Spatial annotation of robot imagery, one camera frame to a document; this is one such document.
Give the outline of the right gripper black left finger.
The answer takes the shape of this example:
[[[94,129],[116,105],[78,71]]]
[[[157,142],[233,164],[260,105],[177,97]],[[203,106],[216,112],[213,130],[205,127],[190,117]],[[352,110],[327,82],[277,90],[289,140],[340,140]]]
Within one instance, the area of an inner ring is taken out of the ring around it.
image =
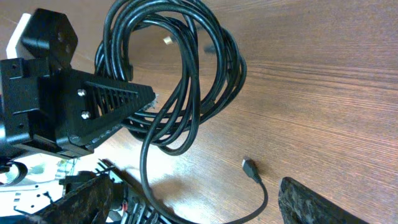
[[[19,220],[20,224],[105,223],[113,201],[113,182],[103,174],[61,199]]]

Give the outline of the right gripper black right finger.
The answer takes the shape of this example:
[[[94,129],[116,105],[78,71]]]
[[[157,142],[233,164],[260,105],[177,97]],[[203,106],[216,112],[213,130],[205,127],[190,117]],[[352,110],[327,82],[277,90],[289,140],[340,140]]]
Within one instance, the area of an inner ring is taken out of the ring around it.
[[[278,203],[285,224],[365,222],[291,177],[280,180]]]

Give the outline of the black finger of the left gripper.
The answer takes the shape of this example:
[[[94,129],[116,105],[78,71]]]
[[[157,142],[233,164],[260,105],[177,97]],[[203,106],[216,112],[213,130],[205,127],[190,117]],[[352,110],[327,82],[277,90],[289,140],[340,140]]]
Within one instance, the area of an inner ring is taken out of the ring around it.
[[[155,99],[152,87],[70,69],[54,77],[56,143],[94,149]]]

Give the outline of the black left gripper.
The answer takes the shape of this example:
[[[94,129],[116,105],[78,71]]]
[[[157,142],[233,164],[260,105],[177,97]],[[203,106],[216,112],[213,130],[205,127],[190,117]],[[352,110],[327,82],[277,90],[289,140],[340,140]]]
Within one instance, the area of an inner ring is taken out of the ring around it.
[[[1,157],[93,153],[93,104],[79,90],[85,72],[53,72],[47,58],[1,61]]]

